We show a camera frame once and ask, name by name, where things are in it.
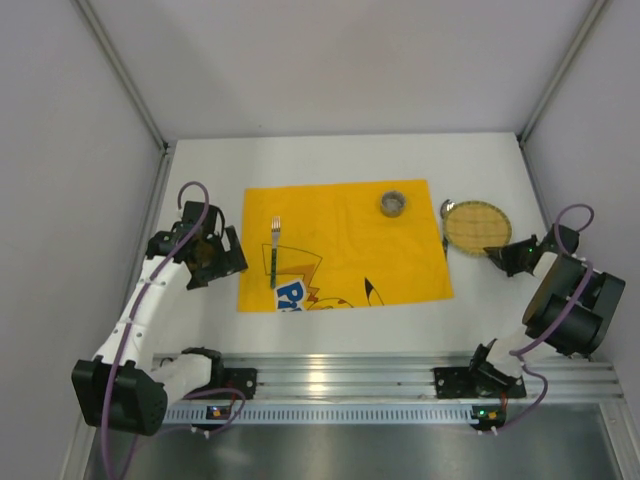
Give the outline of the round woven yellow plate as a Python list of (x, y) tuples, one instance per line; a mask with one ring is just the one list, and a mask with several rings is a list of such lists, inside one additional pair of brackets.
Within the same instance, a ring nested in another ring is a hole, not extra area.
[(505, 246), (512, 237), (507, 215), (488, 202), (456, 203), (448, 213), (445, 232), (449, 245), (474, 257), (485, 256), (485, 247)]

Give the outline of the fork with teal handle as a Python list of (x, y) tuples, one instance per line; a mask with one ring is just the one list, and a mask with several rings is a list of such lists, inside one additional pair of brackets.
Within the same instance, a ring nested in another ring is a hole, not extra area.
[(277, 256), (278, 242), (281, 234), (281, 218), (274, 216), (271, 221), (271, 271), (270, 271), (270, 288), (276, 288), (277, 277)]

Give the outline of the yellow printed cloth placemat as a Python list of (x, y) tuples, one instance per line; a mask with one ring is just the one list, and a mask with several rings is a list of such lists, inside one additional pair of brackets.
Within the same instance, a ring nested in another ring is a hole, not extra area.
[[(402, 192), (397, 218), (381, 196)], [(276, 288), (271, 221), (281, 218)], [(382, 307), (449, 300), (449, 269), (426, 180), (251, 188), (244, 196), (243, 313)]]

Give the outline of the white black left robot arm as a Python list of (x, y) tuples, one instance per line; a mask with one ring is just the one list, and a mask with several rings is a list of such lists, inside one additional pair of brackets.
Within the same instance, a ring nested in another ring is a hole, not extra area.
[(236, 230), (214, 205), (189, 201), (170, 230), (147, 244), (141, 277), (93, 359), (72, 384), (87, 425), (151, 436), (183, 399), (244, 397), (222, 355), (199, 338), (200, 321), (178, 302), (188, 292), (247, 269)]

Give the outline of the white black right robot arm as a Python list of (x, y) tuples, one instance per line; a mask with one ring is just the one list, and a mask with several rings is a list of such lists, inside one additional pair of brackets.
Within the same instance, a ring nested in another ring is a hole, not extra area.
[(526, 362), (553, 353), (588, 356), (603, 342), (626, 282), (578, 259), (578, 246), (578, 231), (554, 225), (543, 240), (533, 236), (485, 249), (507, 276), (528, 273), (540, 284), (525, 309), (522, 325), (508, 337), (477, 347), (469, 374), (480, 396), (508, 392)]

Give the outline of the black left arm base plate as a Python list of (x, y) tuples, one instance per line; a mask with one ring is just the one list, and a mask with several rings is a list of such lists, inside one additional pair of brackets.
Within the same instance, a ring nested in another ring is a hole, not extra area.
[(213, 374), (213, 388), (234, 388), (241, 391), (247, 400), (254, 398), (257, 387), (256, 368), (221, 367)]

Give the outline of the aluminium mounting rail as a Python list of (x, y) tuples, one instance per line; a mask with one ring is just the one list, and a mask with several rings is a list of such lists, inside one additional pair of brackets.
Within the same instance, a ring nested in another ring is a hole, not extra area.
[[(231, 368), (257, 370), (257, 401), (434, 401), (439, 367), (466, 367), (467, 355), (309, 354), (223, 357)], [(530, 366), (549, 382), (548, 403), (615, 402), (624, 398), (604, 361), (554, 357)]]

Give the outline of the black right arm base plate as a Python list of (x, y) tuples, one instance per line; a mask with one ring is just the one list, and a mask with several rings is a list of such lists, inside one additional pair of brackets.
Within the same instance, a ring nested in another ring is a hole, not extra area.
[(523, 399), (522, 378), (488, 375), (471, 367), (437, 367), (433, 371), (438, 399)]

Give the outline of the aluminium frame post right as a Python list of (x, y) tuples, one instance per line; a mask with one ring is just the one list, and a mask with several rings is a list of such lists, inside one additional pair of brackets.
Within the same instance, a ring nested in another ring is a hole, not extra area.
[(595, 0), (589, 3), (586, 13), (554, 66), (541, 94), (527, 116), (524, 126), (516, 135), (518, 145), (521, 148), (525, 147), (534, 133), (611, 4), (611, 0)]

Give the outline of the aluminium frame post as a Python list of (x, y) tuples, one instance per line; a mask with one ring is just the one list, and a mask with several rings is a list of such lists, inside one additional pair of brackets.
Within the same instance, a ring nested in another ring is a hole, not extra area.
[(541, 94), (527, 116), (524, 126), (516, 135), (518, 145), (521, 148), (525, 147), (534, 133), (611, 4), (611, 0), (595, 0), (589, 3), (586, 13), (554, 66)]
[(77, 11), (80, 19), (86, 25), (100, 50), (103, 58), (109, 65), (116, 80), (121, 85), (125, 96), (132, 105), (154, 144), (160, 151), (168, 148), (168, 142), (164, 138), (156, 121), (154, 120), (142, 94), (140, 93), (125, 62), (122, 60), (111, 36), (100, 19), (92, 3), (88, 0), (71, 0), (72, 6)]

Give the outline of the aluminium frame post left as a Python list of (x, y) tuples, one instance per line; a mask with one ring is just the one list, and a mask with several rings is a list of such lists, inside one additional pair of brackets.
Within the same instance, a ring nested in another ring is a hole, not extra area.
[(122, 60), (111, 36), (100, 19), (92, 3), (88, 0), (71, 0), (72, 6), (77, 11), (80, 19), (86, 25), (100, 50), (103, 58), (109, 65), (116, 80), (121, 85), (125, 96), (132, 105), (154, 144), (160, 151), (168, 148), (168, 142), (164, 138), (156, 121), (154, 120), (142, 94), (140, 93), (125, 62)]

